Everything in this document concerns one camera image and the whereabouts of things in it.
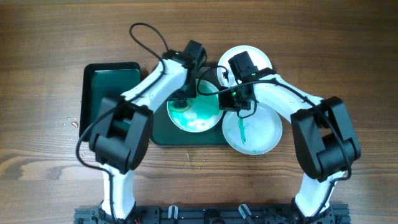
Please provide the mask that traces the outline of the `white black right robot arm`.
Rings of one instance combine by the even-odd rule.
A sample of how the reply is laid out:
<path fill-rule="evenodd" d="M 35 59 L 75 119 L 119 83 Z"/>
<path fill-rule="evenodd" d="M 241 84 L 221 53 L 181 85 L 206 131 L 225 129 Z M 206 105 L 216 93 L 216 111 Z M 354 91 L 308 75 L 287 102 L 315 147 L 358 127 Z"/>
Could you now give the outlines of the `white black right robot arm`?
<path fill-rule="evenodd" d="M 294 198 L 296 212 L 306 222 L 318 220 L 330 207 L 338 182 L 352 176 L 352 164 L 361 157 L 361 148 L 344 102 L 333 96 L 323 99 L 285 82 L 271 68 L 251 67 L 234 75 L 237 85 L 218 92 L 222 110 L 248 114 L 264 104 L 292 126 L 295 155 L 304 176 Z"/>

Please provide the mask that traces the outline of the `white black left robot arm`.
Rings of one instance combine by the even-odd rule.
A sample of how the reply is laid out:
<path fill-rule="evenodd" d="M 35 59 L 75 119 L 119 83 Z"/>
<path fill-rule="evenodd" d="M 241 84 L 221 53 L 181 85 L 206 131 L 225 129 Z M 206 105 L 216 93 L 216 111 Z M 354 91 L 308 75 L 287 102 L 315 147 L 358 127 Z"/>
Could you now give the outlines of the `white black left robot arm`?
<path fill-rule="evenodd" d="M 168 50 L 158 66 L 134 88 L 102 99 L 98 117 L 88 126 L 89 148 L 109 191 L 99 209 L 100 220 L 126 223 L 134 213 L 134 171 L 143 160 L 153 129 L 153 114 L 175 92 L 191 84 L 206 60 L 200 50 Z"/>

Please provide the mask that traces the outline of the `white plate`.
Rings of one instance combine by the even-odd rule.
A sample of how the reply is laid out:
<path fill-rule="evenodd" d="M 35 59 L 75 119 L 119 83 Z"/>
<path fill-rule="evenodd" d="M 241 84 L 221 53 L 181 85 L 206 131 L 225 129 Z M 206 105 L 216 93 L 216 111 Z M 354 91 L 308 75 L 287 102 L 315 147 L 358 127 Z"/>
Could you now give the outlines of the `white plate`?
<path fill-rule="evenodd" d="M 200 133 L 213 128 L 221 119 L 218 95 L 205 96 L 197 93 L 195 98 L 185 100 L 185 107 L 177 108 L 177 100 L 167 102 L 169 118 L 178 128 L 189 133 Z"/>
<path fill-rule="evenodd" d="M 238 152 L 252 156 L 272 150 L 279 143 L 282 130 L 279 115 L 262 103 L 256 110 L 227 112 L 222 122 L 227 143 Z"/>
<path fill-rule="evenodd" d="M 235 46 L 229 50 L 227 50 L 220 58 L 218 65 L 220 68 L 217 68 L 217 79 L 221 86 L 231 87 L 236 85 L 236 81 L 233 78 L 233 73 L 229 66 L 228 60 L 233 56 L 240 54 L 241 52 L 247 52 L 255 66 L 259 70 L 263 68 L 269 67 L 272 68 L 271 61 L 269 60 L 268 56 L 258 48 L 255 48 L 250 45 L 239 45 Z M 228 76 L 231 78 L 229 81 L 227 78 L 224 77 L 223 73 L 226 71 L 224 68 L 228 69 Z"/>

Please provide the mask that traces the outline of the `yellow green sponge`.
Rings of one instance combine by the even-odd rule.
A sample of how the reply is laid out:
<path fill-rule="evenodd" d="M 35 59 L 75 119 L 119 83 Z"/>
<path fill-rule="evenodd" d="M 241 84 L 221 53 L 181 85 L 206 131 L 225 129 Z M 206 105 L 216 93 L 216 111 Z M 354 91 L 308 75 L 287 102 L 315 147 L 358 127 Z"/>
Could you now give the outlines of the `yellow green sponge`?
<path fill-rule="evenodd" d="M 169 111 L 176 113 L 183 113 L 188 110 L 191 106 L 191 102 L 188 99 L 180 99 L 180 100 L 170 100 L 168 104 Z"/>

